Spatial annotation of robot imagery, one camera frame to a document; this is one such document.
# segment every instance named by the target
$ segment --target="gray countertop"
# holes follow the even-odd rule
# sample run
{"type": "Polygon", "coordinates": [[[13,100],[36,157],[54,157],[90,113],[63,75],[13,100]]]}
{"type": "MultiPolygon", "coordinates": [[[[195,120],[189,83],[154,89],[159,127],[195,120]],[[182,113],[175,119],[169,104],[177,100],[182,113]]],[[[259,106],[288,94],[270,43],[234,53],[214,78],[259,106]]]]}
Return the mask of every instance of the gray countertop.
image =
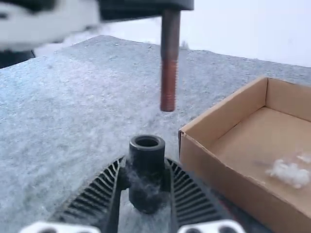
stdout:
{"type": "Polygon", "coordinates": [[[159,55],[98,36],[0,70],[2,232],[49,217],[136,134],[163,137],[178,160],[178,129],[259,75],[311,84],[310,68],[181,50],[177,110],[163,113],[159,55]]]}

